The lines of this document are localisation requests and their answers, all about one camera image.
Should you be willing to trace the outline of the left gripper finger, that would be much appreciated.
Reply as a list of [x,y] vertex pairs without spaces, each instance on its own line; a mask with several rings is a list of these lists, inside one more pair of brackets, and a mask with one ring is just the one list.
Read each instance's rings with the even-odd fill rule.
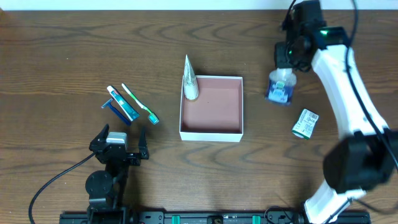
[[106,124],[99,134],[94,138],[95,144],[102,144],[106,142],[106,138],[109,134],[109,124]]
[[141,135],[139,138],[138,148],[139,148],[139,153],[140,153],[141,159],[148,160],[149,159],[149,150],[147,147],[146,128],[145,127],[143,127],[141,129]]

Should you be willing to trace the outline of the clear blue sanitizer bottle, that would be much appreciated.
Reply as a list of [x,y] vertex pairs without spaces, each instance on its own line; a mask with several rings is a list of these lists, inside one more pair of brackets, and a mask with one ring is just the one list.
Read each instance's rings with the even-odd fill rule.
[[291,68],[277,68],[269,74],[265,99],[279,105],[290,105],[297,77]]

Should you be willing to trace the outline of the small toothpaste tube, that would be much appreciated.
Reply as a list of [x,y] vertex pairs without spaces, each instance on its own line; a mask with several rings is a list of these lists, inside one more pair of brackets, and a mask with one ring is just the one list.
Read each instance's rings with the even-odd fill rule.
[[139,117],[139,113],[126,101],[120,92],[112,85],[107,87],[109,94],[116,100],[130,121]]

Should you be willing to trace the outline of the green white soap packet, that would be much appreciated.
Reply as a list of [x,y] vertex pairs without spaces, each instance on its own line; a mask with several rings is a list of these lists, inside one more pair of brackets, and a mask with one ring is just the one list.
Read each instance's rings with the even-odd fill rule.
[[303,109],[292,128],[292,133],[299,138],[310,139],[318,119],[319,115],[308,109]]

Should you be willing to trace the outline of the white floral lotion tube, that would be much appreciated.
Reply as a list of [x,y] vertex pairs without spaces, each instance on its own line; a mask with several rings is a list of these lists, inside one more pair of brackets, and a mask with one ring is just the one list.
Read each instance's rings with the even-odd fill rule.
[[198,82],[188,55],[185,56],[183,71],[183,92],[188,100],[196,100],[199,96]]

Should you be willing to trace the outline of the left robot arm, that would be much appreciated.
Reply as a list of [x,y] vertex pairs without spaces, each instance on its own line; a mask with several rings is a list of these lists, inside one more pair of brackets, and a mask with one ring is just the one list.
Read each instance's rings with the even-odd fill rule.
[[93,172],[85,183],[89,194],[89,224],[139,222],[136,212],[123,205],[123,195],[129,168],[149,158],[145,128],[141,129],[138,149],[138,152],[127,152],[127,134],[110,132],[108,125],[90,142],[89,150],[105,169]]

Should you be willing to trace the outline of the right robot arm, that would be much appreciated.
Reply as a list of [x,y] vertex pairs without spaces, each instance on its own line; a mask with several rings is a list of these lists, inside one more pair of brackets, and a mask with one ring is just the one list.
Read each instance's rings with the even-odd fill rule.
[[276,72],[312,70],[333,109],[338,144],[323,160],[324,180],[287,223],[369,223],[368,212],[349,212],[397,170],[397,132],[373,105],[356,67],[354,34],[329,27],[319,1],[292,2],[282,22],[286,39],[274,49]]

